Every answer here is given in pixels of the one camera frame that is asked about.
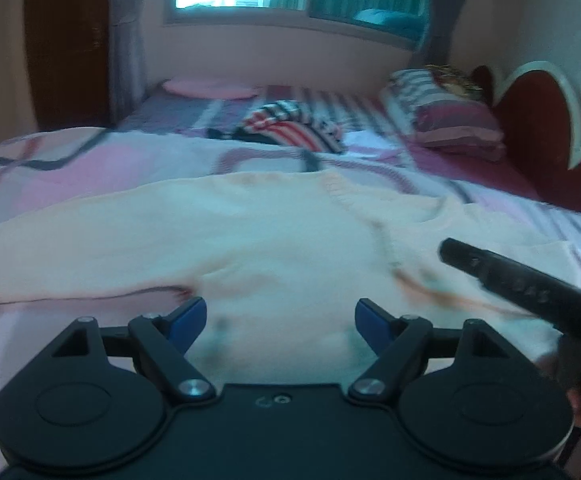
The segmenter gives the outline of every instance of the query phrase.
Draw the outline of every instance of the brown wooden door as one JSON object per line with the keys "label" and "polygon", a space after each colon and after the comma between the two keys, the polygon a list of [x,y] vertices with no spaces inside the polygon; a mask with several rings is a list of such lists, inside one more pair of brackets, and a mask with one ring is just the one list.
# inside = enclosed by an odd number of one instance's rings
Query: brown wooden door
{"label": "brown wooden door", "polygon": [[109,126],[108,0],[24,0],[24,20],[40,129]]}

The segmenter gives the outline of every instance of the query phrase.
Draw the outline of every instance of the headboard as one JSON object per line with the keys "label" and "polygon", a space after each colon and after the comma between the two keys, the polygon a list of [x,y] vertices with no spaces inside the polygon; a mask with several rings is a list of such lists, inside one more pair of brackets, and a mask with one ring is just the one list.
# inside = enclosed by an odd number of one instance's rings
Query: headboard
{"label": "headboard", "polygon": [[512,164],[543,200],[581,211],[581,107],[565,75],[539,61],[502,84],[486,66],[472,77],[491,101]]}

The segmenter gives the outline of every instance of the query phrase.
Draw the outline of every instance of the cream sweater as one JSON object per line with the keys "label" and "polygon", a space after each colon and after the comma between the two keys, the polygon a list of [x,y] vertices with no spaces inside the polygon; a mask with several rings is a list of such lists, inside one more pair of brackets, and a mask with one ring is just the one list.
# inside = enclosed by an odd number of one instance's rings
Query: cream sweater
{"label": "cream sweater", "polygon": [[[336,171],[235,173],[71,200],[0,224],[0,303],[192,287],[209,321],[188,357],[220,383],[352,380],[373,359],[353,323],[363,297],[441,327],[481,317],[531,358],[550,350],[556,333],[546,323],[440,263],[446,237],[581,286],[566,244],[454,197],[357,186]],[[413,291],[397,275],[464,300]]]}

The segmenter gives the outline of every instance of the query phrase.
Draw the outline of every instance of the patterned blanket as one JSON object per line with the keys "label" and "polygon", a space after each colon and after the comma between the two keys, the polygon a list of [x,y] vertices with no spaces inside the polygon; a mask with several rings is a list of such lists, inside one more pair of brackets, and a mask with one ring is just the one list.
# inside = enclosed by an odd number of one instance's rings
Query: patterned blanket
{"label": "patterned blanket", "polygon": [[[154,135],[75,128],[33,134],[0,145],[0,222],[70,200],[132,189],[171,178],[235,171],[315,171],[334,168],[353,182],[409,194],[454,194],[533,226],[551,238],[569,240],[581,265],[581,214],[460,180],[417,171],[404,156],[391,165],[348,156],[311,154],[297,148],[209,140],[184,134]],[[45,344],[79,316],[102,325],[125,324],[144,312],[168,312],[189,291],[137,291],[124,298],[39,301],[0,305],[0,388]],[[120,361],[122,366],[130,366]],[[563,464],[581,473],[579,446]],[[0,455],[0,468],[4,460]]]}

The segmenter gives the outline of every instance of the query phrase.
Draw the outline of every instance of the window sill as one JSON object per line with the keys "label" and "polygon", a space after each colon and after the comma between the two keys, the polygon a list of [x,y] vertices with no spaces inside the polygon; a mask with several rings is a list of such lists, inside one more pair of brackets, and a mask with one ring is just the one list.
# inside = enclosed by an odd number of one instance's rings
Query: window sill
{"label": "window sill", "polygon": [[416,44],[377,25],[312,18],[303,10],[270,9],[268,7],[212,7],[170,9],[165,25],[265,25],[270,27],[304,28],[329,34],[352,36],[414,52]]}

